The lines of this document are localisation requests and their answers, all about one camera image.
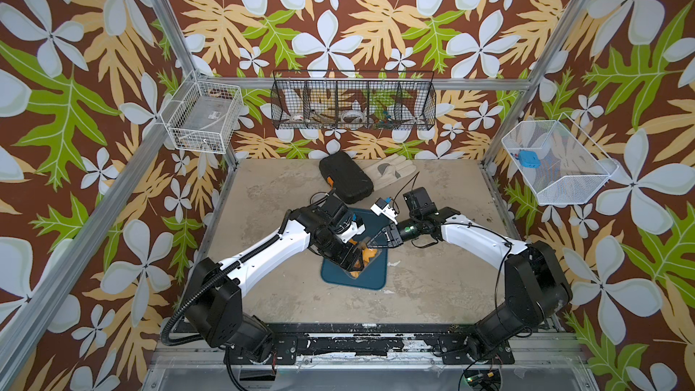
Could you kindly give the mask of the orange cookie pile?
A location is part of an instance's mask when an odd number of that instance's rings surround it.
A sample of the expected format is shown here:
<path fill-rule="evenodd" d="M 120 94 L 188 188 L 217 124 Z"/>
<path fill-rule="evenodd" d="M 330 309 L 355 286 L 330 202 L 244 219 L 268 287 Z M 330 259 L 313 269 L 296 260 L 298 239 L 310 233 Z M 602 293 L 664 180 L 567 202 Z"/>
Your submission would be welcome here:
<path fill-rule="evenodd" d="M 380 251 L 378 249 L 363 249 L 362 250 L 362 256 L 361 260 L 358 261 L 358 269 L 355 271 L 350 272 L 349 274 L 353 279 L 358 278 L 367 267 L 370 266 L 371 262 L 376 260 L 380 256 Z"/>

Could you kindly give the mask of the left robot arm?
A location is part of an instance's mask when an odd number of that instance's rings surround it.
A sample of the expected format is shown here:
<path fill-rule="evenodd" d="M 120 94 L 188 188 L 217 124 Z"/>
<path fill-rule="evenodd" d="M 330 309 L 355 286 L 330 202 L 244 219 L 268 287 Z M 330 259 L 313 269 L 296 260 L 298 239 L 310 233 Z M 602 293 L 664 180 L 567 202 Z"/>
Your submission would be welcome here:
<path fill-rule="evenodd" d="M 275 336 L 265 322 L 244 313 L 244 296 L 278 266 L 309 248 L 345 271 L 362 271 L 364 247 L 354 238 L 365 229 L 363 218 L 333 193 L 286 211 L 280 226 L 248 249 L 220 262 L 205 258 L 195 265 L 160 341 L 177 347 L 204 340 L 211 348 L 237 350 L 252 362 L 267 360 Z"/>

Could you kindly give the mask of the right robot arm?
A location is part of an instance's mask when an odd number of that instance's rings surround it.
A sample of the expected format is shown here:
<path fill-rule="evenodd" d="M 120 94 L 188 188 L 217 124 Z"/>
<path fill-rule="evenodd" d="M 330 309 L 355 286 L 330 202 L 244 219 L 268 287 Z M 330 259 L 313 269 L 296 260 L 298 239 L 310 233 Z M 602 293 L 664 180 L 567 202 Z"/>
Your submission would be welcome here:
<path fill-rule="evenodd" d="M 481 362 L 496 356 L 509 339 L 533 331 L 565 308 L 573 293 L 554 249 L 544 242 L 512 239 L 481 226 L 459 211 L 439 208 L 424 188 L 404 195 L 409 217 L 392 221 L 366 242 L 369 249 L 397 248 L 428 235 L 430 246 L 445 242 L 472 253 L 496 271 L 493 312 L 466 332 L 463 345 L 442 355 Z"/>

